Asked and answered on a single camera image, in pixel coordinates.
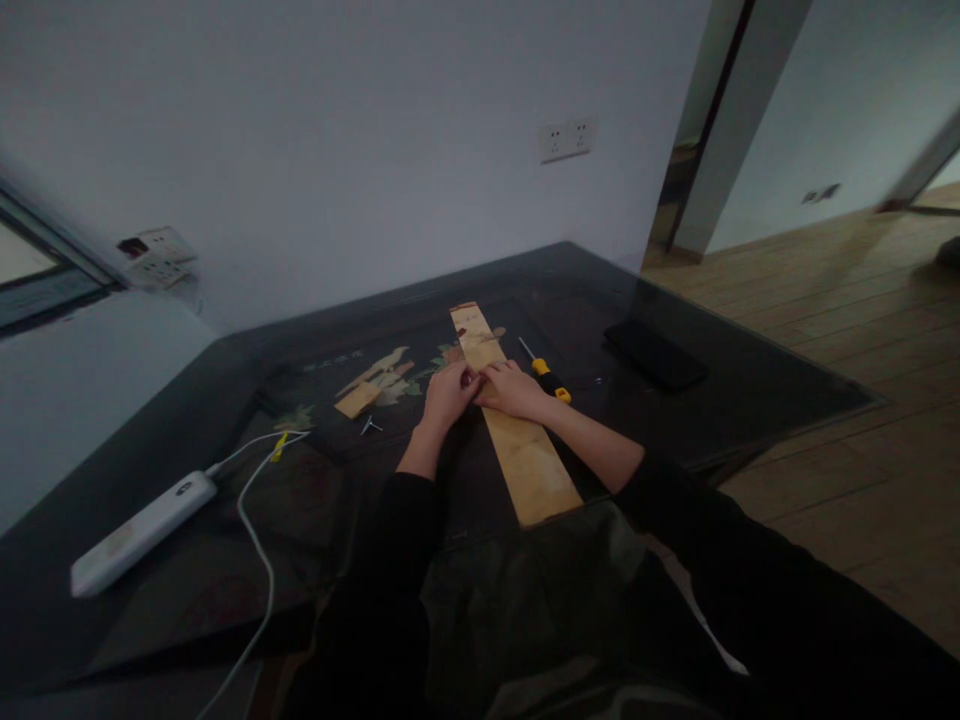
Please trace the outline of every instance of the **person's left hand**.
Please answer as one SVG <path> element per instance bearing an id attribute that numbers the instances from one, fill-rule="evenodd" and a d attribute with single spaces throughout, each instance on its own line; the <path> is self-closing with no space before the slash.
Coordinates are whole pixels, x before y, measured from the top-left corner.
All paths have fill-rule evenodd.
<path id="1" fill-rule="evenodd" d="M 447 365 L 435 373 L 427 388 L 421 424 L 446 435 L 476 396 L 482 382 L 482 376 L 471 370 L 465 361 Z"/>

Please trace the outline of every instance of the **white power strip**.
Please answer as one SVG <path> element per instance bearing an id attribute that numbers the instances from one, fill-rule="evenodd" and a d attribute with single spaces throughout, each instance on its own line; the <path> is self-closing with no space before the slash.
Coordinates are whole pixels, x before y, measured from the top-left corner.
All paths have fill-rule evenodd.
<path id="1" fill-rule="evenodd" d="M 109 587 L 216 494 L 210 478 L 194 470 L 73 563 L 70 593 L 91 597 Z"/>

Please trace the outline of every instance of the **wooden floor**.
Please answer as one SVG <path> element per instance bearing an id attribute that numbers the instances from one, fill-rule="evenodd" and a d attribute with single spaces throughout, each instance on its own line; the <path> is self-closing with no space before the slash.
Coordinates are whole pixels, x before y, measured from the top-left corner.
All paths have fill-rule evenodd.
<path id="1" fill-rule="evenodd" d="M 960 206 L 960 184 L 923 197 Z M 890 404 L 784 442 L 723 486 L 960 657 L 960 217 L 860 213 L 644 277 Z"/>

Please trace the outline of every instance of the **smartphone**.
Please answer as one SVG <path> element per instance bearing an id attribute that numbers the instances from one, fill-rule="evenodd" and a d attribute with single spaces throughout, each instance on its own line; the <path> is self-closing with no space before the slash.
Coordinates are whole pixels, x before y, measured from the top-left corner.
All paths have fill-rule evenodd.
<path id="1" fill-rule="evenodd" d="M 604 336 L 629 357 L 646 377 L 677 392 L 703 380 L 706 365 L 639 320 L 608 327 Z"/>

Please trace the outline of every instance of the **window frame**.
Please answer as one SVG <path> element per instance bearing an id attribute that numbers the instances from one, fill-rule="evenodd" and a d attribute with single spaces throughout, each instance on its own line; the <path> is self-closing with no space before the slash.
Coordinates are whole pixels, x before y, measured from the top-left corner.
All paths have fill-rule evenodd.
<path id="1" fill-rule="evenodd" d="M 56 266 L 0 283 L 0 338 L 43 325 L 123 286 L 64 228 L 0 179 L 0 223 Z"/>

